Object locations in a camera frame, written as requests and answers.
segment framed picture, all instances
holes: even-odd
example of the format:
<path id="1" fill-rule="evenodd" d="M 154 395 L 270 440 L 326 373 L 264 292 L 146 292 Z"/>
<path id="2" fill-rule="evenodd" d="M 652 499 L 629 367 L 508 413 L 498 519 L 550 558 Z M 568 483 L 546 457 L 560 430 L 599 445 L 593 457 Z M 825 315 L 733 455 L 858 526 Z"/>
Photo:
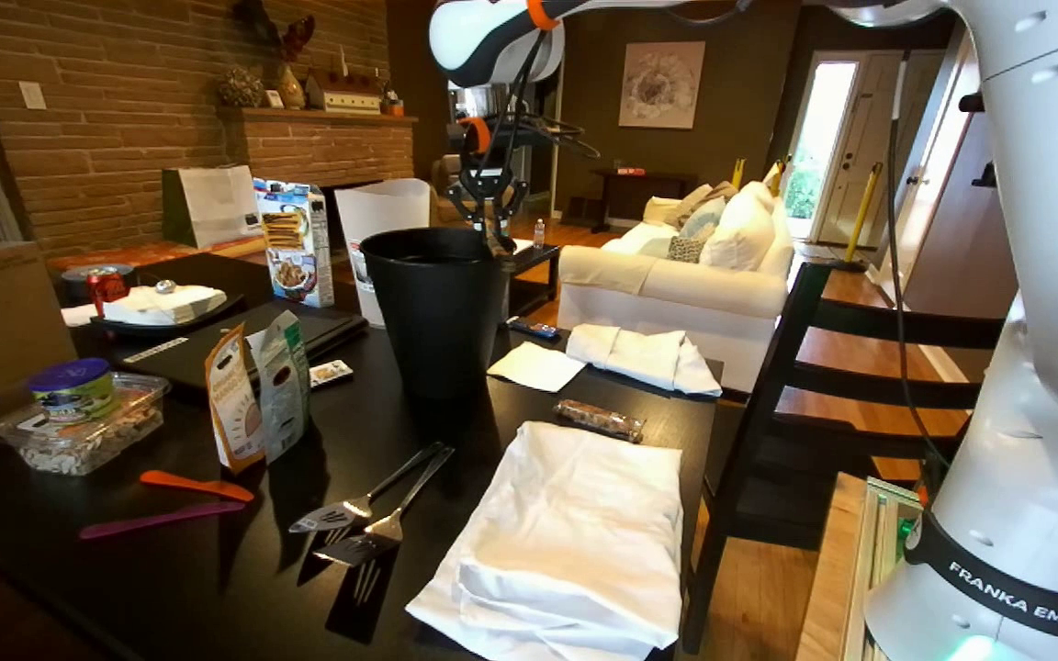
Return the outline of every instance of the framed picture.
<path id="1" fill-rule="evenodd" d="M 695 129 L 705 41 L 629 45 L 618 123 Z"/>

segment black chair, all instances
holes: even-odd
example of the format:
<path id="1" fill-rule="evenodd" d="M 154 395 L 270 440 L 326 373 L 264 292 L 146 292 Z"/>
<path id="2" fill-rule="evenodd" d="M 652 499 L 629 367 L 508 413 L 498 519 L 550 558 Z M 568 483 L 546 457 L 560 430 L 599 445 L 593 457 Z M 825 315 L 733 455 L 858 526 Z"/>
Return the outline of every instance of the black chair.
<path id="1" fill-rule="evenodd" d="M 799 352 L 809 329 L 892 341 L 899 355 L 904 344 L 991 352 L 1001 329 L 1001 320 L 933 310 L 897 315 L 892 308 L 830 302 L 822 290 L 835 266 L 837 263 L 799 263 L 742 413 L 717 413 L 705 468 L 708 527 L 696 546 L 689 603 L 682 615 L 682 643 L 689 648 L 696 648 L 705 630 L 728 535 L 817 546 L 837 475 L 866 477 L 880 455 L 933 457 L 933 446 L 951 455 L 962 435 L 962 426 L 951 432 L 858 430 L 844 417 L 786 411 L 786 395 L 817 393 L 854 399 L 858 408 L 897 402 L 904 411 L 953 411 L 962 422 L 978 399 L 982 380 L 922 380 L 914 373 L 869 373 L 837 364 L 810 364 Z"/>

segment black bin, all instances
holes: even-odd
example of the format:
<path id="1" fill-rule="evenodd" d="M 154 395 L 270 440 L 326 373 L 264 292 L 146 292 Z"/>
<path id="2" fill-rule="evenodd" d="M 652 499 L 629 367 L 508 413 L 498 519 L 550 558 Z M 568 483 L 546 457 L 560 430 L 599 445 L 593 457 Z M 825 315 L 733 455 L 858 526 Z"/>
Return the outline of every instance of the black bin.
<path id="1" fill-rule="evenodd" d="M 508 315 L 509 259 L 471 226 L 383 230 L 358 251 L 407 399 L 478 395 Z"/>

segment pillow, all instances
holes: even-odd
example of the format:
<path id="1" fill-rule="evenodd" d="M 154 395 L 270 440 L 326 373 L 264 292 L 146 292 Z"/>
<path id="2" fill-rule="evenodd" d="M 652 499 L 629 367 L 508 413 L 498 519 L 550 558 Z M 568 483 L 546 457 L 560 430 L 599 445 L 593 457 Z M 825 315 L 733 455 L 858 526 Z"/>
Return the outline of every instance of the pillow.
<path id="1" fill-rule="evenodd" d="M 745 184 L 719 213 L 717 230 L 700 247 L 696 263 L 724 271 L 753 271 L 773 243 L 768 192 Z"/>
<path id="2" fill-rule="evenodd" d="M 708 236 L 717 230 L 724 213 L 724 198 L 708 198 L 700 200 L 677 230 L 670 239 L 670 259 L 696 259 L 700 247 L 708 243 Z"/>
<path id="3" fill-rule="evenodd" d="M 730 198 L 730 195 L 739 195 L 739 187 L 730 180 L 719 180 L 708 198 Z"/>
<path id="4" fill-rule="evenodd" d="M 641 254 L 641 257 L 668 257 L 677 226 L 668 225 L 635 225 L 629 236 L 601 243 L 610 254 Z"/>
<path id="5" fill-rule="evenodd" d="M 689 195 L 678 198 L 662 220 L 678 226 L 705 198 L 711 195 L 708 184 L 696 184 Z"/>

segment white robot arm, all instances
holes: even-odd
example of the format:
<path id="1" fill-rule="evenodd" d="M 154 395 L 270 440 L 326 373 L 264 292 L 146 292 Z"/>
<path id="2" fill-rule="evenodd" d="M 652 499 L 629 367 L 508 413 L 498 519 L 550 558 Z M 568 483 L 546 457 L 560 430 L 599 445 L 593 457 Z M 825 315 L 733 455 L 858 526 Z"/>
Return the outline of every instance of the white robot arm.
<path id="1" fill-rule="evenodd" d="M 560 18 L 599 8 L 677 8 L 686 0 L 449 0 L 429 13 L 429 56 L 456 91 L 459 180 L 449 198 L 486 230 L 490 254 L 508 254 L 508 220 L 519 213 L 524 187 L 509 159 L 531 140 L 568 140 L 560 129 L 530 121 L 524 85 L 558 68 L 566 28 Z"/>
<path id="2" fill-rule="evenodd" d="M 678 0 L 456 0 L 429 25 L 453 85 L 508 85 L 535 28 L 610 8 Z M 951 8 L 982 58 L 1000 205 L 1018 302 L 966 440 L 911 538 L 869 593 L 866 623 L 892 661 L 1058 661 L 1058 2 L 1051 0 L 830 0 L 854 25 L 899 25 Z M 558 38 L 535 78 L 560 58 Z"/>

